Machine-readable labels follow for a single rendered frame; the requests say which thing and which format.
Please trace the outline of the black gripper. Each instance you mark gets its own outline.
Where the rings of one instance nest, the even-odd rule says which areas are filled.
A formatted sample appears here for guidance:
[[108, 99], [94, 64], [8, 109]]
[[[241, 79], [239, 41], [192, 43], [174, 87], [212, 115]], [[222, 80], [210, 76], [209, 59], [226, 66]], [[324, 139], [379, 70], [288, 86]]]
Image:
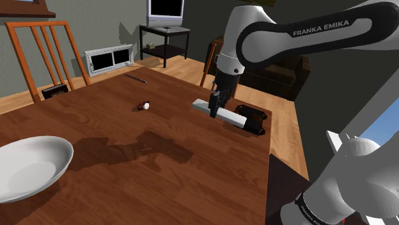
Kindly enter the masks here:
[[239, 81], [239, 75], [231, 75], [217, 69], [215, 74], [216, 92], [210, 95], [208, 108], [210, 109], [210, 117], [215, 118], [219, 106], [225, 107], [230, 97], [233, 97]]

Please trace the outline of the long white box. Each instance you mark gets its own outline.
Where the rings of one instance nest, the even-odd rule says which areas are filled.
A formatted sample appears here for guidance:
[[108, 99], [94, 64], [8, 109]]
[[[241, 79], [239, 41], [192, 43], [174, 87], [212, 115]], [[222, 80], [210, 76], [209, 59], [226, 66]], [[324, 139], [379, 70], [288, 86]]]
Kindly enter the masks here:
[[[203, 111], [204, 113], [210, 114], [210, 109], [208, 108], [208, 102], [197, 98], [193, 103], [192, 103], [193, 108]], [[239, 128], [244, 128], [244, 125], [247, 121], [247, 118], [245, 116], [241, 116], [235, 112], [229, 111], [227, 109], [224, 109], [222, 107], [218, 108], [217, 113], [216, 113], [216, 118], [219, 118], [223, 121], [226, 121], [232, 125], [235, 125], [236, 127]]]

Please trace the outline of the orange wooden chair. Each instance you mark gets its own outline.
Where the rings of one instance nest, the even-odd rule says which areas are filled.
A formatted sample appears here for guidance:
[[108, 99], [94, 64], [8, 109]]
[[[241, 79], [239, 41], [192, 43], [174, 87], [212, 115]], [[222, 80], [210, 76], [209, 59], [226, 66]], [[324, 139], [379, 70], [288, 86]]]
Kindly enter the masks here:
[[33, 77], [31, 75], [28, 63], [26, 61], [25, 55], [23, 53], [22, 47], [21, 47], [20, 42], [19, 42], [19, 39], [17, 37], [16, 31], [15, 31], [16, 27], [29, 27], [30, 28], [30, 30], [31, 30], [31, 32], [33, 34], [33, 37], [35, 39], [35, 42], [36, 42], [36, 44], [37, 44], [37, 46], [38, 46], [38, 48], [40, 50], [40, 53], [42, 55], [43, 61], [44, 61], [45, 65], [46, 65], [46, 67], [47, 67], [49, 75], [50, 75], [50, 77], [52, 79], [52, 83], [53, 83], [53, 85], [56, 86], [56, 85], [58, 85], [58, 82], [57, 82], [57, 80], [56, 80], [56, 78], [54, 76], [54, 72], [52, 71], [52, 68], [51, 68], [51, 66], [49, 64], [49, 60], [47, 58], [47, 55], [46, 55], [46, 53], [44, 51], [43, 45], [42, 45], [42, 43], [40, 41], [40, 38], [39, 38], [37, 30], [36, 30], [36, 27], [40, 28], [40, 30], [42, 32], [42, 35], [43, 35], [43, 38], [45, 40], [46, 46], [47, 46], [47, 48], [49, 50], [49, 53], [51, 55], [51, 59], [52, 59], [52, 61], [54, 63], [54, 67], [55, 67], [56, 72], [58, 74], [58, 77], [60, 79], [60, 82], [62, 84], [65, 84], [65, 80], [64, 80], [64, 78], [63, 78], [63, 76], [62, 76], [62, 74], [60, 72], [60, 69], [59, 69], [59, 66], [58, 66], [58, 62], [57, 62], [57, 60], [55, 58], [51, 42], [49, 40], [49, 37], [48, 37], [46, 29], [45, 29], [46, 27], [49, 27], [49, 29], [51, 31], [52, 38], [54, 40], [54, 44], [56, 46], [56, 50], [58, 52], [59, 59], [61, 61], [61, 65], [63, 67], [64, 73], [65, 73], [67, 81], [68, 81], [68, 85], [70, 86], [71, 90], [74, 90], [75, 87], [73, 85], [71, 77], [69, 76], [68, 69], [66, 67], [65, 60], [64, 60], [64, 57], [63, 57], [63, 54], [62, 54], [62, 50], [61, 50], [61, 47], [59, 45], [58, 37], [56, 35], [55, 28], [54, 28], [55, 26], [63, 26], [65, 28], [66, 34], [68, 36], [71, 48], [72, 48], [72, 50], [74, 52], [74, 56], [75, 56], [75, 58], [77, 60], [77, 64], [79, 66], [79, 70], [81, 71], [82, 77], [84, 79], [84, 83], [87, 86], [91, 84], [90, 78], [89, 78], [88, 74], [86, 73], [86, 70], [84, 69], [84, 65], [82, 63], [82, 59], [80, 57], [80, 54], [79, 54], [78, 48], [76, 46], [73, 34], [72, 34], [71, 30], [70, 30], [70, 26], [69, 26], [67, 21], [60, 20], [60, 21], [38, 21], [38, 22], [5, 22], [4, 24], [6, 26], [8, 34], [10, 36], [11, 43], [13, 45], [14, 51], [16, 53], [16, 57], [18, 59], [19, 65], [20, 65], [21, 70], [22, 70], [22, 74], [24, 76], [24, 79], [26, 81], [29, 93], [30, 93], [31, 98], [32, 98], [34, 103], [40, 102], [41, 98], [40, 98], [40, 95], [39, 95], [38, 90], [36, 88], [36, 85], [35, 85], [35, 82], [33, 80]]
[[204, 71], [203, 71], [203, 76], [202, 76], [201, 82], [200, 82], [200, 84], [199, 84], [201, 87], [203, 87], [204, 82], [205, 82], [205, 79], [206, 79], [206, 77], [207, 77], [208, 69], [209, 69], [209, 66], [210, 66], [210, 62], [211, 62], [211, 60], [212, 60], [212, 56], [213, 56], [213, 54], [214, 54], [215, 46], [217, 45], [217, 43], [218, 43], [217, 40], [213, 40], [213, 41], [212, 41], [212, 46], [211, 46], [211, 49], [210, 49], [210, 53], [209, 53], [209, 55], [208, 55], [208, 59], [206, 60], [205, 69], [204, 69]]

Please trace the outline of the black flat case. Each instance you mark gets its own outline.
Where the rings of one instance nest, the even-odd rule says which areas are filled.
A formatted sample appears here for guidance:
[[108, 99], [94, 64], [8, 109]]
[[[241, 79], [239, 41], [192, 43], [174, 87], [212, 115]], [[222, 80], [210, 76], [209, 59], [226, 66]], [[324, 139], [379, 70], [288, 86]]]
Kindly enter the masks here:
[[246, 122], [242, 128], [243, 130], [257, 136], [262, 136], [265, 134], [263, 121], [267, 119], [267, 115], [263, 111], [257, 110], [247, 105], [238, 105], [234, 112], [246, 118]]

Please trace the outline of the dark brown sofa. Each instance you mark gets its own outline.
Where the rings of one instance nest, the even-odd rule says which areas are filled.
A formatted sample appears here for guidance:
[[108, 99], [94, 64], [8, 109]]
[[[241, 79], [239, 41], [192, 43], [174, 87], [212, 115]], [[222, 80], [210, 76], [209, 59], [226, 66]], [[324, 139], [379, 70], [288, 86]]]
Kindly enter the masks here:
[[306, 56], [291, 56], [267, 68], [245, 69], [239, 84], [294, 101], [310, 72]]

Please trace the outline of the dark pen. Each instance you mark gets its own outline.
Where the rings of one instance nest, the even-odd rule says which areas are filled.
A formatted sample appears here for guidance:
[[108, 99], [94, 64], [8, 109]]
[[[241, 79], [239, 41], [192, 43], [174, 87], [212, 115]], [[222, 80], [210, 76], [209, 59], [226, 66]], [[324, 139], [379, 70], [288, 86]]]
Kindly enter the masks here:
[[139, 81], [139, 82], [142, 82], [142, 83], [144, 83], [144, 84], [147, 84], [147, 82], [146, 82], [145, 80], [142, 80], [142, 79], [140, 79], [140, 78], [131, 76], [131, 75], [129, 75], [129, 74], [123, 74], [123, 75], [126, 76], [126, 77], [129, 77], [129, 78], [131, 78], [131, 79], [134, 79], [135, 81]]

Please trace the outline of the black side table with monitor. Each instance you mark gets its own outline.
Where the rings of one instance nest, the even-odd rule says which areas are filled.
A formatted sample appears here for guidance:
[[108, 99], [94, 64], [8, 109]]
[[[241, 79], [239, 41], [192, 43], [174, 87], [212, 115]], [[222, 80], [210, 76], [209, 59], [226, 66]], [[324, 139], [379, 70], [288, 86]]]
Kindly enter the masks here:
[[[187, 59], [189, 35], [191, 30], [182, 27], [185, 0], [146, 0], [146, 24], [139, 26], [139, 55], [143, 60], [143, 54], [163, 59], [163, 67], [166, 68], [167, 59], [177, 55], [184, 55]], [[144, 47], [143, 31], [162, 36], [164, 43], [154, 47]], [[169, 44], [172, 36], [186, 36], [185, 48]]]

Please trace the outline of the dark robot stand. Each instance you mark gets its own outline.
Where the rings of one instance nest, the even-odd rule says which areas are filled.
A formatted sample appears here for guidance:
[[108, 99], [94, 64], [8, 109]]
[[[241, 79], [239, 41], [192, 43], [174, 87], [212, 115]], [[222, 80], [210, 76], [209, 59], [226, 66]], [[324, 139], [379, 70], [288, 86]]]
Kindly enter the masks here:
[[282, 225], [278, 222], [281, 207], [310, 186], [311, 182], [270, 154], [265, 225]]

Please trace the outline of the wooden table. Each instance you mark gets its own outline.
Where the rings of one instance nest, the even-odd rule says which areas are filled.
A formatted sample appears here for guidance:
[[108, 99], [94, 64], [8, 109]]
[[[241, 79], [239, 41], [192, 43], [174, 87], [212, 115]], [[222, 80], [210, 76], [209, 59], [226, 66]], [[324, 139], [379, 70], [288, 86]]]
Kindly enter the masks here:
[[0, 115], [0, 146], [44, 135], [74, 146], [54, 185], [0, 205], [0, 225], [264, 225], [270, 134], [194, 109], [207, 89], [123, 74]]

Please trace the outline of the white framed window pane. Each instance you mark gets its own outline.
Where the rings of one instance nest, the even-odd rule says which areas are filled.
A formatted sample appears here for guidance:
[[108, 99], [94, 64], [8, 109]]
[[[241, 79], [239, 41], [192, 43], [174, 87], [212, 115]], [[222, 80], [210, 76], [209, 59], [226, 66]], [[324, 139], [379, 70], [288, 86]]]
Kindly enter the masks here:
[[90, 77], [130, 66], [134, 63], [132, 44], [87, 50], [84, 54]]

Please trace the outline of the small black box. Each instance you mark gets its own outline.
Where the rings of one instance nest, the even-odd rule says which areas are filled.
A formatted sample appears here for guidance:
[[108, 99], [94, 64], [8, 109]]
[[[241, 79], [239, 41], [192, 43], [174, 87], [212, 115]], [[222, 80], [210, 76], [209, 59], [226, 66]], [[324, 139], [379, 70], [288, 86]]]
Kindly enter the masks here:
[[66, 84], [58, 84], [56, 86], [47, 88], [47, 89], [43, 89], [42, 90], [42, 95], [44, 97], [44, 99], [49, 99], [52, 97], [55, 97], [57, 95], [63, 94], [63, 93], [67, 93], [68, 92], [68, 87]]

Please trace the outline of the white bowl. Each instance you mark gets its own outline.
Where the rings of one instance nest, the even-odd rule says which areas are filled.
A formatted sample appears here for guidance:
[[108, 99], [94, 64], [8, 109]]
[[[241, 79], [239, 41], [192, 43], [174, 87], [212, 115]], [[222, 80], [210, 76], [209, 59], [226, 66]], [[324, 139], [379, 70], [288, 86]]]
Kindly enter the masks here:
[[61, 137], [36, 136], [0, 147], [0, 203], [31, 197], [56, 182], [74, 156]]

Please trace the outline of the white window frame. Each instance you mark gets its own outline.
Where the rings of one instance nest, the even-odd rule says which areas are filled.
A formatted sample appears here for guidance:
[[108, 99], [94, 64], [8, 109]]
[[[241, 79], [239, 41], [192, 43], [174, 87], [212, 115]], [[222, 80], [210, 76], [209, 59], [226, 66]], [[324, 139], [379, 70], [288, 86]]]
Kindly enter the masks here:
[[327, 131], [326, 134], [332, 151], [336, 153], [346, 136], [368, 138], [383, 145], [397, 131], [399, 131], [399, 69], [341, 132]]

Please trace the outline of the brown wall shelf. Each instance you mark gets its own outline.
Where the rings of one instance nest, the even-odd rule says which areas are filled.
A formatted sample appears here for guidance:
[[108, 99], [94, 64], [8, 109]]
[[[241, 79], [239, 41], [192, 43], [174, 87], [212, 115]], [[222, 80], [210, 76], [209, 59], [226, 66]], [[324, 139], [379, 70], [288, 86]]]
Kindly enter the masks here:
[[46, 0], [0, 0], [0, 17], [55, 18]]

